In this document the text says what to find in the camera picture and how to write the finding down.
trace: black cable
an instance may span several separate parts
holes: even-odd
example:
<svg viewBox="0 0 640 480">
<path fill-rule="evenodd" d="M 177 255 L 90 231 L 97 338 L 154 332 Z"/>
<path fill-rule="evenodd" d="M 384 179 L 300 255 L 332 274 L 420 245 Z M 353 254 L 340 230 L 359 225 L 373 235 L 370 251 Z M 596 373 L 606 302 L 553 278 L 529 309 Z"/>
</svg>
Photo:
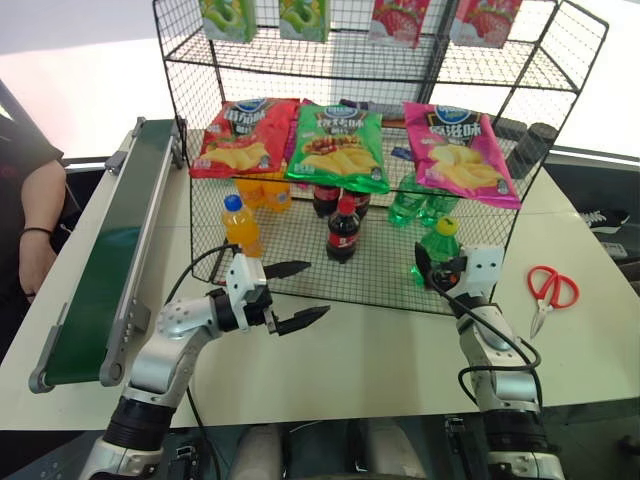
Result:
<svg viewBox="0 0 640 480">
<path fill-rule="evenodd" d="M 218 480 L 222 480 L 222 474 L 220 473 L 220 462 L 218 461 L 218 455 L 216 454 L 213 445 L 209 441 L 209 437 L 207 436 L 207 431 L 204 429 L 204 424 L 202 423 L 202 419 L 200 418 L 200 414 L 198 413 L 198 409 L 196 408 L 196 403 L 193 401 L 193 397 L 191 396 L 191 389 L 187 387 L 187 399 L 189 400 L 189 405 L 191 405 L 191 410 L 193 411 L 193 416 L 196 417 L 196 423 L 198 424 L 198 429 L 200 430 L 200 436 L 202 440 L 204 440 L 204 444 L 207 447 L 209 456 L 213 461 L 213 469 L 216 472 L 216 478 Z"/>
<path fill-rule="evenodd" d="M 213 255 L 216 252 L 219 252 L 221 250 L 226 250 L 228 248 L 233 249 L 234 253 L 240 249 L 240 247 L 235 243 L 225 243 L 224 245 L 220 245 L 219 247 L 207 250 L 206 252 L 201 253 L 196 258 L 194 258 L 192 262 L 189 264 L 189 266 L 185 268 L 184 271 L 180 274 L 180 276 L 178 277 L 178 280 L 176 280 L 176 283 L 173 285 L 173 288 L 169 292 L 169 295 L 167 295 L 167 299 L 165 300 L 164 304 L 166 305 L 171 300 L 173 300 L 173 297 L 178 291 L 178 288 L 180 288 L 182 281 L 185 279 L 187 275 L 189 275 L 189 272 L 191 271 L 191 269 L 193 269 L 193 267 L 195 267 L 198 263 L 200 263 L 202 260 L 207 258 L 209 255 Z"/>
<path fill-rule="evenodd" d="M 493 365 L 478 365 L 478 366 L 470 366 L 470 367 L 463 368 L 462 370 L 460 370 L 460 372 L 458 372 L 458 383 L 460 384 L 460 387 L 462 388 L 462 391 L 467 395 L 467 397 L 469 397 L 469 399 L 474 404 L 477 405 L 476 398 L 473 396 L 471 391 L 469 391 L 469 389 L 467 388 L 467 386 L 464 383 L 464 375 L 469 373 L 469 372 L 479 372 L 479 371 L 522 372 L 522 371 L 528 371 L 528 372 L 531 373 L 531 376 L 533 377 L 533 382 L 536 385 L 536 393 L 537 393 L 537 397 L 538 397 L 538 405 L 540 407 L 540 410 L 542 410 L 542 385 L 540 384 L 540 378 L 538 377 L 538 372 L 536 371 L 536 367 L 538 367 L 540 365 L 540 363 L 542 362 L 542 358 L 540 357 L 540 353 L 530 343 L 528 343 L 526 340 L 520 338 L 520 341 L 522 342 L 522 344 L 535 357 L 533 362 L 531 362 L 531 360 L 529 360 L 529 357 L 522 351 L 522 349 L 513 340 L 511 340 L 509 337 L 507 337 L 504 333 L 502 333 L 496 327 L 491 325 L 485 319 L 483 319 L 482 317 L 480 317 L 479 315 L 474 313 L 469 307 L 467 307 L 460 300 L 458 300 L 456 298 L 453 298 L 445 290 L 440 288 L 440 286 L 436 283 L 436 281 L 435 281 L 435 279 L 433 277 L 433 272 L 431 272 L 431 274 L 429 275 L 428 280 L 429 280 L 429 284 L 431 285 L 431 287 L 433 287 L 433 289 L 436 292 L 438 292 L 438 294 L 440 296 L 444 297 L 448 302 L 455 303 L 456 306 L 458 306 L 460 309 L 464 310 L 464 312 L 467 315 L 469 315 L 471 318 L 473 318 L 476 322 L 480 323 L 481 325 L 486 327 L 488 330 L 493 332 L 495 335 L 500 337 L 500 339 L 502 339 L 504 342 L 506 342 L 518 354 L 518 356 L 520 356 L 522 361 L 525 363 L 525 365 L 514 366 L 514 367 L 499 367 L 499 366 L 493 366 Z"/>
<path fill-rule="evenodd" d="M 169 295 L 167 295 L 167 300 L 164 302 L 164 304 L 166 305 L 167 303 L 169 303 L 171 300 L 173 300 L 173 297 L 175 296 L 176 292 L 178 291 L 178 288 L 180 288 L 180 285 L 182 284 L 183 280 L 186 278 L 187 275 L 189 275 L 189 272 L 193 269 L 193 267 L 195 267 L 199 262 L 201 262 L 202 260 L 204 260 L 205 258 L 207 258 L 209 255 L 213 255 L 216 252 L 219 252 L 221 250 L 226 250 L 226 249 L 232 249 L 234 251 L 234 253 L 236 251 L 238 251 L 239 247 L 238 245 L 236 245 L 235 243 L 227 243 L 224 245 L 220 245 L 219 247 L 215 247 L 212 248 L 210 250 L 207 250 L 206 252 L 198 255 L 196 258 L 194 258 L 191 263 L 189 264 L 189 266 L 187 268 L 184 269 L 184 271 L 180 274 L 180 276 L 178 277 L 178 279 L 176 280 L 175 284 L 173 285 L 173 288 L 171 289 L 171 291 L 169 292 Z M 204 429 L 204 424 L 202 423 L 202 418 L 200 418 L 200 414 L 198 413 L 198 409 L 196 408 L 196 404 L 193 401 L 193 396 L 191 395 L 191 389 L 189 387 L 187 387 L 187 399 L 189 400 L 189 405 L 191 406 L 191 411 L 193 412 L 193 416 L 196 419 L 196 423 L 198 424 L 198 429 L 200 431 L 200 436 L 202 437 L 202 440 L 207 448 L 207 453 L 209 454 L 209 456 L 211 457 L 211 460 L 213 462 L 213 468 L 216 472 L 216 478 L 218 480 L 222 480 L 222 474 L 220 473 L 220 462 L 218 460 L 218 455 L 216 454 L 216 450 L 213 446 L 213 444 L 211 443 L 211 441 L 209 440 L 209 437 L 207 436 L 207 431 Z"/>
</svg>

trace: wire mesh shelf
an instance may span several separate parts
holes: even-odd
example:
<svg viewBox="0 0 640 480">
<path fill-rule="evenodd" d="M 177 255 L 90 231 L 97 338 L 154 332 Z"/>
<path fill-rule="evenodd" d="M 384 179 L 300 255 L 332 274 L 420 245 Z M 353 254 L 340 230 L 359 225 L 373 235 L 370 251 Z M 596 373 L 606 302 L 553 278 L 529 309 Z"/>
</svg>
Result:
<svg viewBox="0 0 640 480">
<path fill-rule="evenodd" d="M 250 44 L 217 42 L 215 60 L 200 30 L 167 59 L 253 73 L 336 80 L 509 86 L 534 48 L 533 43 L 508 41 L 502 49 L 471 50 L 429 35 L 422 37 L 418 48 L 398 51 L 369 42 L 367 32 L 332 32 L 326 43 L 313 43 L 281 40 L 277 29 L 264 28 Z M 425 71 L 425 59 L 438 55 L 444 56 L 440 71 Z M 535 54 L 521 86 L 575 90 L 573 82 L 542 51 Z"/>
<path fill-rule="evenodd" d="M 416 49 L 369 42 L 371 0 L 333 0 L 326 43 L 281 40 L 278 4 L 256 0 L 258 32 L 249 44 L 210 41 L 202 29 L 198 0 L 154 0 L 160 49 L 177 117 L 189 128 L 187 161 L 195 158 L 203 130 L 225 100 L 259 97 L 308 98 L 335 104 L 346 98 L 386 104 L 403 101 L 455 105 L 492 115 L 505 158 L 527 129 L 544 123 L 559 131 L 580 95 L 608 26 L 571 1 L 524 0 L 502 49 L 456 46 L 448 28 L 456 2 L 432 0 Z M 383 129 L 385 169 L 393 190 L 413 170 L 391 155 L 408 147 L 406 131 Z M 534 164 L 510 165 L 520 199 L 548 149 L 530 152 Z M 325 253 L 326 219 L 317 218 L 310 189 L 292 186 L 290 210 L 256 213 L 266 264 L 299 259 L 313 266 L 272 290 L 301 296 L 447 313 L 433 293 L 417 287 L 409 273 L 413 244 L 425 233 L 419 222 L 398 229 L 387 222 L 393 194 L 372 196 L 355 256 L 341 265 Z M 223 199 L 233 180 L 191 181 L 191 250 L 195 257 L 224 242 Z M 507 246 L 517 212 L 460 199 L 452 212 L 463 244 Z M 219 282 L 230 257 L 201 262 L 193 271 Z"/>
</svg>

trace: white table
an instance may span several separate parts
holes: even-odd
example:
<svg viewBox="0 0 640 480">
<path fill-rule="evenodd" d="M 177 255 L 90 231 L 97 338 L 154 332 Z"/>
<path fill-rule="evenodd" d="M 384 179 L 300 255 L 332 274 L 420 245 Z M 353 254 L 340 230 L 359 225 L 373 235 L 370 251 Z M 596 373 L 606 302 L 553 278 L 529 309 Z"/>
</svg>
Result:
<svg viewBox="0 0 640 480">
<path fill-rule="evenodd" d="M 116 406 L 121 387 L 62 385 L 40 395 L 27 387 L 52 312 L 74 289 L 114 183 L 109 175 L 100 182 L 2 364 L 0 428 L 103 429 Z M 173 171 L 140 287 L 152 318 L 190 261 L 188 205 L 187 172 Z M 534 343 L 545 404 L 640 395 L 640 302 L 544 171 L 518 219 L 495 296 L 525 338 L 535 310 L 525 274 L 535 264 L 553 265 L 581 289 L 580 301 L 554 312 Z M 208 289 L 188 277 L 178 295 Z M 283 315 L 326 303 L 274 295 Z M 464 366 L 453 317 L 335 302 L 296 334 L 278 338 L 258 327 L 209 344 L 198 360 L 195 396 L 210 425 L 475 411 L 456 380 Z M 194 424 L 183 402 L 172 426 Z"/>
</svg>

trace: sneaker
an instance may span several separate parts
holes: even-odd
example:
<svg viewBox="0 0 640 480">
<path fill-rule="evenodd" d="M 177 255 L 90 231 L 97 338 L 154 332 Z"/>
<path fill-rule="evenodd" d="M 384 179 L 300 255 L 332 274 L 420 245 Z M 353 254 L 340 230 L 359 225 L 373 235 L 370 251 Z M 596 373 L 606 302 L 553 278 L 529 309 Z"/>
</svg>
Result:
<svg viewBox="0 0 640 480">
<path fill-rule="evenodd" d="M 580 216 L 591 231 L 597 233 L 616 233 L 629 220 L 629 214 L 624 210 L 595 210 Z"/>
</svg>

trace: green chip bag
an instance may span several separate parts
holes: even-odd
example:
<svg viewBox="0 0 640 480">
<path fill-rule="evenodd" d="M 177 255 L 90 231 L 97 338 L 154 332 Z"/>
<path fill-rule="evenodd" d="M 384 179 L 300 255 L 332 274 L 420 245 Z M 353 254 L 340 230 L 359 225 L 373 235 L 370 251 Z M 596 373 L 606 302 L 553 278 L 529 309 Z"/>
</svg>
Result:
<svg viewBox="0 0 640 480">
<path fill-rule="evenodd" d="M 286 178 L 363 193 L 387 193 L 382 115 L 344 105 L 300 107 Z"/>
</svg>

